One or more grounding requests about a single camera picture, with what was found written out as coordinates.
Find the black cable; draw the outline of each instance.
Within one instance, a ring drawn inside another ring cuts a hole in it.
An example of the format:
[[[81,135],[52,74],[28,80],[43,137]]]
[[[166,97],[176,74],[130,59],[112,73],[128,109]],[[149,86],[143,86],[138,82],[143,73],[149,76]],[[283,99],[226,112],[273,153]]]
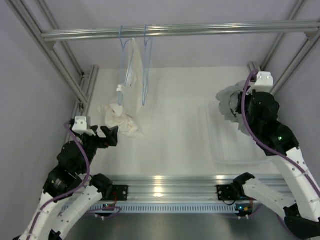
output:
[[[236,203],[236,200],[234,200],[234,201],[233,201],[233,203],[231,203],[231,204],[227,204],[227,203],[225,203],[225,201],[224,201],[224,200],[222,200],[222,202],[223,202],[225,205],[227,205],[227,206],[232,206],[233,204],[235,204],[235,203]]]

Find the crumpled gray fabric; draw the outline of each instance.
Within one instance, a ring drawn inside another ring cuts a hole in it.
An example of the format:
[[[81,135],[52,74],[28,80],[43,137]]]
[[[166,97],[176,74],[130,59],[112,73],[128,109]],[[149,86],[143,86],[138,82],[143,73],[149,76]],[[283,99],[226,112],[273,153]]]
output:
[[[230,120],[232,123],[238,123],[238,130],[249,136],[242,115],[236,112],[238,106],[238,95],[244,89],[245,83],[246,81],[243,80],[234,86],[228,86],[218,92],[215,98],[220,102],[219,110],[224,116],[224,119],[227,121]]]

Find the white plastic bin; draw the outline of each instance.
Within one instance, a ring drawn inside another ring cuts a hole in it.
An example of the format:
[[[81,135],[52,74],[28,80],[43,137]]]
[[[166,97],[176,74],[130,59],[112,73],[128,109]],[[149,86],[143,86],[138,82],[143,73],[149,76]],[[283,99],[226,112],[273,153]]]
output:
[[[207,123],[213,161],[220,164],[251,165],[269,160],[250,136],[238,130],[238,123],[225,120],[219,111],[218,100],[208,104]]]

